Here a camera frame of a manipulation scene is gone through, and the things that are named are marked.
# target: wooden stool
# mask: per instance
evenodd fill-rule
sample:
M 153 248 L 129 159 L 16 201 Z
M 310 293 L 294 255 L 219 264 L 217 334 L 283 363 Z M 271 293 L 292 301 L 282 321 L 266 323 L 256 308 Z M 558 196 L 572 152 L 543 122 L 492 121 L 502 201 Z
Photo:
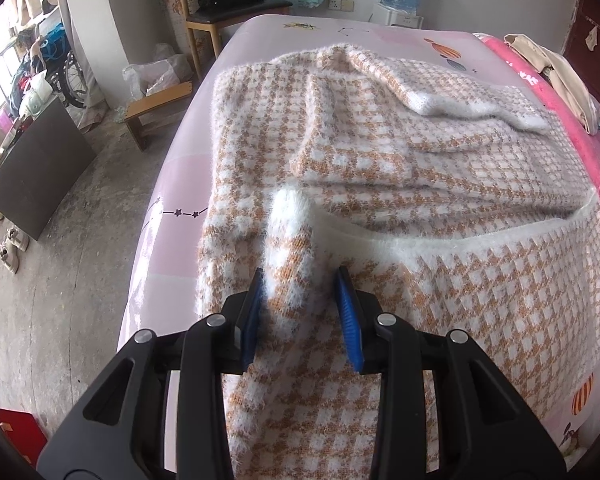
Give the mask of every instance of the wooden stool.
M 146 147 L 146 138 L 142 136 L 140 117 L 165 104 L 189 97 L 192 92 L 193 84 L 191 81 L 187 81 L 129 103 L 129 106 L 126 107 L 125 123 L 140 151 Z

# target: concrete floor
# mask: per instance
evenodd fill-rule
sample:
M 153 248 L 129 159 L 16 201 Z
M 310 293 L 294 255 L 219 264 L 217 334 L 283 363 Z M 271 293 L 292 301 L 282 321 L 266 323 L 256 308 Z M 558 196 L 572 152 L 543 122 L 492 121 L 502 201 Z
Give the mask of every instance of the concrete floor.
M 0 261 L 0 408 L 33 413 L 48 434 L 115 354 L 142 219 L 178 122 L 154 128 L 141 153 L 110 112 L 85 134 L 97 158 L 19 253 L 16 275 Z M 9 225 L 0 222 L 0 242 Z

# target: metal screw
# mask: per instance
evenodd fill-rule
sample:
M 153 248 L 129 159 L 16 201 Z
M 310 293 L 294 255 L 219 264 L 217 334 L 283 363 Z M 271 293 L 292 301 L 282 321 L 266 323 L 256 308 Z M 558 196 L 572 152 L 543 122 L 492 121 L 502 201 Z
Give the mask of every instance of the metal screw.
M 395 316 L 393 314 L 383 312 L 380 314 L 380 316 L 378 316 L 378 324 L 382 326 L 395 325 Z
M 206 318 L 206 324 L 209 326 L 222 326 L 226 318 L 222 314 L 212 314 Z
M 151 330 L 138 330 L 134 335 L 134 341 L 140 344 L 148 343 L 149 341 L 151 341 L 153 336 L 154 335 L 151 333 Z
M 458 343 L 459 345 L 469 341 L 469 336 L 464 330 L 453 330 L 451 334 L 449 334 L 449 337 L 451 338 L 451 341 Z

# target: pink blanket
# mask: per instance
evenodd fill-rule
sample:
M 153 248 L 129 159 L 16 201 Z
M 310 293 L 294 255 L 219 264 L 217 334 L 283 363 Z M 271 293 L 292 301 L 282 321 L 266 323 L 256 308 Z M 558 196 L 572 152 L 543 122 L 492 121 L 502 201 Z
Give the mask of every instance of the pink blanket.
M 595 136 L 588 135 L 551 85 L 503 41 L 491 36 L 482 38 L 482 41 L 527 82 L 549 110 L 558 114 L 600 195 L 600 131 Z
M 481 39 L 516 71 L 549 110 L 558 114 L 600 196 L 600 131 L 595 136 L 588 135 L 549 83 L 503 41 L 490 36 Z M 593 443 L 600 434 L 600 362 L 573 397 L 564 399 L 562 406 L 542 423 L 557 444 L 567 446 L 575 431 L 579 446 Z

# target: wooden chair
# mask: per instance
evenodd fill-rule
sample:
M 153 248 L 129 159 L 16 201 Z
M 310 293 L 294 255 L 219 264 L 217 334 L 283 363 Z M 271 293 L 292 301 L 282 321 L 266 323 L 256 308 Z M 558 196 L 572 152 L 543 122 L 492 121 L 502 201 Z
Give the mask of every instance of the wooden chair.
M 248 19 L 261 14 L 288 14 L 289 8 L 293 5 L 288 0 L 260 0 L 253 4 L 232 7 L 230 9 L 197 10 L 193 14 L 190 14 L 189 1 L 180 1 L 182 2 L 182 10 L 185 16 L 187 38 L 199 81 L 202 81 L 202 67 L 200 66 L 200 56 L 198 56 L 196 48 L 196 39 L 193 35 L 194 30 L 206 30 L 211 35 L 211 43 L 214 46 L 214 55 L 217 59 L 222 50 L 222 41 L 220 39 L 220 30 L 222 28 L 235 25 L 235 23 L 246 22 Z

